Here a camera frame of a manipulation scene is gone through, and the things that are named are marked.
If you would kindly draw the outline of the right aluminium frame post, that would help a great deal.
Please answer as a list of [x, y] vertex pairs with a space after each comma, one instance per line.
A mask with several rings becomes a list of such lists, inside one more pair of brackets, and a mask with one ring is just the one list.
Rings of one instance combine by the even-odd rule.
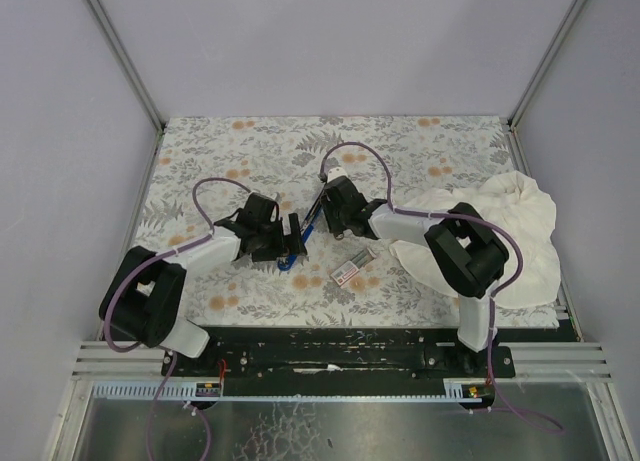
[[555, 30], [549, 45], [537, 64], [532, 77], [527, 83], [524, 92], [517, 101], [514, 109], [511, 111], [511, 114], [505, 119], [505, 125], [511, 132], [514, 132], [517, 129], [518, 124], [524, 118], [529, 105], [532, 103], [533, 98], [545, 80], [547, 73], [551, 69], [557, 56], [560, 54], [560, 51], [569, 38], [575, 24], [578, 22], [589, 2], [590, 0], [571, 1], [569, 8], [561, 19], [561, 22]]

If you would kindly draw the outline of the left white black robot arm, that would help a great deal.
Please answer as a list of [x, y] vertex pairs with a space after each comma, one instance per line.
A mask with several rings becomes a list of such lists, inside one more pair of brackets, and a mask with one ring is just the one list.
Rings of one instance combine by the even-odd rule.
[[271, 262], [306, 254], [299, 216], [284, 221], [276, 200], [252, 193], [200, 238], [163, 253], [142, 246], [127, 251], [99, 308], [105, 341], [117, 353], [146, 346], [195, 359], [210, 336], [179, 315], [188, 280], [244, 257]]

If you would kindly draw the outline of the left aluminium extrusion rail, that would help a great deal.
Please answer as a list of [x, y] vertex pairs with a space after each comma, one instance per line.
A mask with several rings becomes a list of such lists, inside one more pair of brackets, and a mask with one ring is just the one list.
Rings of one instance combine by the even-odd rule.
[[81, 344], [72, 377], [86, 380], [137, 380], [159, 377], [165, 357], [165, 352], [159, 349], [142, 347], [118, 353], [106, 342], [88, 341]]

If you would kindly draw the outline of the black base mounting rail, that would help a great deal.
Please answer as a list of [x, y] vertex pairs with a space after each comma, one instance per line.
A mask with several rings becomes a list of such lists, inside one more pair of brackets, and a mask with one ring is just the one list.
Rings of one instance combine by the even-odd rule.
[[162, 368], [174, 378], [428, 380], [512, 379], [511, 351], [496, 345], [474, 352], [448, 328], [249, 328], [211, 327], [211, 340], [196, 359], [179, 356]]

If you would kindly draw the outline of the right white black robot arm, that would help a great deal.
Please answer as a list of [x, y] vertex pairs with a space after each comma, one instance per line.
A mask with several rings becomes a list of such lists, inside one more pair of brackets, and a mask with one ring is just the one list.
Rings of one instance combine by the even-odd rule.
[[320, 201], [329, 231], [358, 237], [396, 240], [430, 250], [440, 272], [460, 299], [458, 340], [481, 352], [496, 334], [493, 296], [509, 260], [508, 246], [523, 265], [517, 243], [502, 228], [482, 219], [467, 203], [448, 211], [429, 212], [394, 207], [389, 199], [366, 200], [341, 170], [321, 174]]

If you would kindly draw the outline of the floral patterned table mat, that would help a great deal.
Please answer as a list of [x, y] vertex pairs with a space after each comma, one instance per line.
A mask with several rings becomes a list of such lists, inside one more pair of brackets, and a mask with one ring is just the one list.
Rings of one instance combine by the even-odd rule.
[[[398, 205], [430, 189], [476, 187], [514, 166], [495, 116], [172, 119], [135, 241], [163, 252], [204, 234], [249, 190], [305, 215], [321, 167], [344, 167], [368, 198]], [[331, 273], [363, 249], [377, 258], [338, 286]], [[185, 284], [179, 312], [201, 326], [454, 327], [459, 302], [419, 283], [385, 241], [335, 239], [319, 221], [287, 272], [242, 258]]]

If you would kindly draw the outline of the left aluminium frame post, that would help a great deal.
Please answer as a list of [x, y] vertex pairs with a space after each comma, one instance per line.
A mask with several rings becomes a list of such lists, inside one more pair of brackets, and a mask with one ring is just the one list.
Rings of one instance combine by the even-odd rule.
[[132, 94], [155, 131], [163, 132], [166, 121], [160, 114], [142, 77], [131, 59], [102, 0], [83, 0]]

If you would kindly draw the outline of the aluminium frame post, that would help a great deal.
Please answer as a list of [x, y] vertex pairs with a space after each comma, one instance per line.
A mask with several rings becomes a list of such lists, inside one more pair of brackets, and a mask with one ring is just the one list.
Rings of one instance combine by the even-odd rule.
[[517, 101], [514, 109], [511, 111], [511, 114], [505, 119], [505, 125], [511, 132], [514, 132], [517, 129], [518, 124], [524, 118], [529, 105], [532, 103], [533, 98], [545, 80], [547, 73], [551, 69], [557, 56], [560, 54], [560, 51], [569, 38], [575, 24], [578, 22], [589, 2], [590, 0], [571, 1], [569, 8], [561, 19], [561, 22], [555, 30], [549, 45], [537, 64], [532, 77], [527, 83], [524, 92]]
[[102, 0], [83, 0], [132, 94], [155, 131], [163, 132], [166, 121], [160, 114], [142, 77], [131, 59]]

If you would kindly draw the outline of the aluminium extrusion rail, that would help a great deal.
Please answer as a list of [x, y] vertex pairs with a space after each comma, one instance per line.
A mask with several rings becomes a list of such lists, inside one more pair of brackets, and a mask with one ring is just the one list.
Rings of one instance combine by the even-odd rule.
[[515, 380], [527, 382], [611, 383], [612, 370], [595, 342], [507, 343]]
[[137, 380], [159, 377], [165, 357], [165, 352], [159, 349], [142, 347], [118, 353], [106, 342], [88, 341], [81, 344], [72, 377], [86, 380]]

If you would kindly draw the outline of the blue stapler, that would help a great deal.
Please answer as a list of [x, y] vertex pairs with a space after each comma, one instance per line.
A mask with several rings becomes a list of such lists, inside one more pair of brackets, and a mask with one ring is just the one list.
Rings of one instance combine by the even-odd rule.
[[306, 256], [306, 251], [305, 251], [306, 242], [311, 236], [311, 233], [313, 232], [315, 228], [315, 224], [321, 213], [322, 213], [321, 202], [319, 199], [316, 199], [312, 207], [309, 209], [309, 211], [305, 215], [302, 223], [297, 228], [298, 236], [295, 238], [295, 241], [297, 242], [297, 245], [295, 246], [295, 248], [302, 246], [302, 250], [298, 250], [296, 253], [289, 253], [285, 258], [281, 258], [277, 262], [277, 267], [280, 271], [282, 272], [289, 271], [294, 266], [294, 264], [296, 263], [297, 259], [300, 256]]

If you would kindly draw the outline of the red white staple box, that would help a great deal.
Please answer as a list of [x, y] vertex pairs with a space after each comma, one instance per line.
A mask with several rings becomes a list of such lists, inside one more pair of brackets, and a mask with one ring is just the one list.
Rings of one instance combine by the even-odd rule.
[[352, 261], [346, 261], [331, 273], [331, 279], [338, 286], [343, 286], [358, 273], [359, 267]]

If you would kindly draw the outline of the white crumpled cloth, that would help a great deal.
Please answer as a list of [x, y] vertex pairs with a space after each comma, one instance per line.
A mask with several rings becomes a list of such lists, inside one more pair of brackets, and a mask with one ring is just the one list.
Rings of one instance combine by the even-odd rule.
[[510, 234], [522, 251], [524, 267], [518, 279], [496, 297], [504, 309], [537, 308], [555, 301], [560, 261], [551, 242], [556, 204], [536, 181], [519, 171], [490, 177], [479, 187], [450, 191], [430, 189], [410, 200], [408, 208], [450, 210], [470, 204], [481, 217]]

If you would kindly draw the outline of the right aluminium extrusion rail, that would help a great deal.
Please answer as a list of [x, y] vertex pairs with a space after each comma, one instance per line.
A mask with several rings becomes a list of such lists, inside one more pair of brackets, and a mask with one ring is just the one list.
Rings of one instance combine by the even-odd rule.
[[612, 370], [595, 342], [507, 343], [515, 380], [527, 382], [611, 383]]

